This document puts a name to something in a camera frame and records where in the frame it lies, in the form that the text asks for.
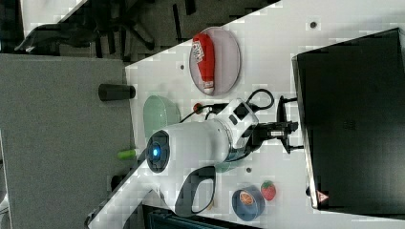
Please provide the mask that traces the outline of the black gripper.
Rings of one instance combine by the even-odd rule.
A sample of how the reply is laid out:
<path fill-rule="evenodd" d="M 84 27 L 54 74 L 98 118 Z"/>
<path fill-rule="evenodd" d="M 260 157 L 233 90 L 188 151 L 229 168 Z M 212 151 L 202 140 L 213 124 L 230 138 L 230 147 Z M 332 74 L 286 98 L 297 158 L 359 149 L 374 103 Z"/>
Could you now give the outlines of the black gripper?
<path fill-rule="evenodd" d="M 258 150 L 262 144 L 271 139 L 281 141 L 285 150 L 290 153 L 293 150 L 298 150 L 298 146 L 289 144 L 289 135 L 298 129 L 297 122 L 268 122 L 259 123 L 253 130 L 247 141 L 247 151 L 249 153 Z"/>

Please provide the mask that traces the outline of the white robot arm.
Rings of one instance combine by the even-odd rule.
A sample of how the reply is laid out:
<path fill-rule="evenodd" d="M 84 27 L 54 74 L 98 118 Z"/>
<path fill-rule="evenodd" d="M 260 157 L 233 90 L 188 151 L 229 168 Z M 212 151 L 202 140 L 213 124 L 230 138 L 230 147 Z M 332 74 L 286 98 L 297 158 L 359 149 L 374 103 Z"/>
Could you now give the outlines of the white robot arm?
<path fill-rule="evenodd" d="M 176 215 L 191 217 L 207 208 L 219 166 L 247 157 L 273 138 L 292 149 L 288 136 L 298 124 L 286 119 L 261 123 L 258 110 L 237 98 L 212 119 L 169 125 L 151 135 L 143 173 Z"/>

